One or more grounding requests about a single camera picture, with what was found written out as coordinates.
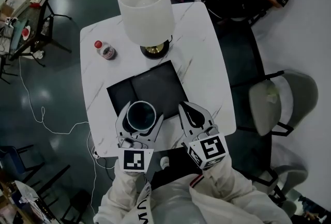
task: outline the dark floor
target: dark floor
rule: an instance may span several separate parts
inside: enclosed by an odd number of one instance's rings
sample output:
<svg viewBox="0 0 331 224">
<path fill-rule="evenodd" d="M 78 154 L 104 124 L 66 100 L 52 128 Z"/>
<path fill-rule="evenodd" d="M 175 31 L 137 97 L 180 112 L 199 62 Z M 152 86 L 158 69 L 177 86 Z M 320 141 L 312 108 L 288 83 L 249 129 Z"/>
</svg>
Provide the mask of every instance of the dark floor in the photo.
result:
<svg viewBox="0 0 331 224">
<path fill-rule="evenodd" d="M 45 124 L 55 132 L 69 132 L 78 122 L 87 121 L 80 69 L 80 30 L 90 24 L 119 15 L 117 0 L 50 0 L 55 13 L 73 17 L 73 21 L 57 17 L 54 22 L 53 36 L 72 54 L 63 52 L 53 46 L 45 48 L 46 55 L 42 62 L 46 68 L 34 61 L 22 59 L 22 77 L 28 87 L 36 118 L 41 120 L 41 107 L 46 109 Z M 231 84 L 238 83 L 258 74 L 252 48 L 255 41 L 252 32 L 246 25 L 230 23 L 226 29 L 216 28 L 220 38 L 225 64 Z M 8 70 L 19 73 L 19 63 L 15 61 Z M 93 161 L 88 154 L 86 140 L 88 124 L 77 126 L 70 135 L 55 135 L 37 123 L 31 113 L 27 93 L 19 77 L 8 78 L 12 84 L 0 82 L 0 141 L 1 145 L 23 147 L 34 144 L 31 152 L 24 153 L 23 160 L 27 166 L 44 161 L 46 166 L 35 175 L 28 184 L 37 180 L 45 183 L 52 175 L 66 165 L 71 168 L 54 185 L 46 202 L 59 197 L 59 202 L 51 206 L 58 218 L 69 205 L 72 197 L 80 188 L 92 193 L 94 180 Z M 247 87 L 233 90 L 236 122 L 238 125 L 252 125 Z M 255 148 L 264 160 L 269 159 L 270 138 L 237 131 L 227 136 L 227 143 L 233 159 L 233 166 L 253 174 L 262 170 L 260 161 L 252 154 Z M 155 154 L 147 178 L 159 170 L 159 157 Z M 115 158 L 107 158 L 107 166 L 113 166 Z M 99 162 L 104 166 L 105 160 Z M 10 160 L 3 161 L 6 170 L 10 171 Z M 112 181 L 106 170 L 97 166 L 96 188 L 93 197 L 94 209 L 100 204 L 102 195 L 110 188 Z M 83 216 L 86 223 L 92 222 L 93 212 L 89 207 Z"/>
</svg>

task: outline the black cable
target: black cable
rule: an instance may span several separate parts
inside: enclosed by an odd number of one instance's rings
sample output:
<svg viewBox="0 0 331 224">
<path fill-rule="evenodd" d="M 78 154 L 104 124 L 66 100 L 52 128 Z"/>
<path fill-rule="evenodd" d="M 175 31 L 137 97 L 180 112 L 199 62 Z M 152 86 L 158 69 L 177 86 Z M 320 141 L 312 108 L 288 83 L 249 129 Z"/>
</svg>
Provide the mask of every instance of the black cable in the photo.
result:
<svg viewBox="0 0 331 224">
<path fill-rule="evenodd" d="M 106 159 L 106 158 L 103 158 L 103 159 L 104 159 L 104 161 L 105 161 L 105 163 L 104 163 L 104 167 L 105 167 L 105 170 L 106 170 L 107 176 L 108 176 L 108 178 L 109 178 L 110 180 L 114 181 L 114 179 L 111 178 L 111 177 L 109 176 L 109 173 L 108 173 L 108 169 L 107 169 L 107 159 Z"/>
</svg>

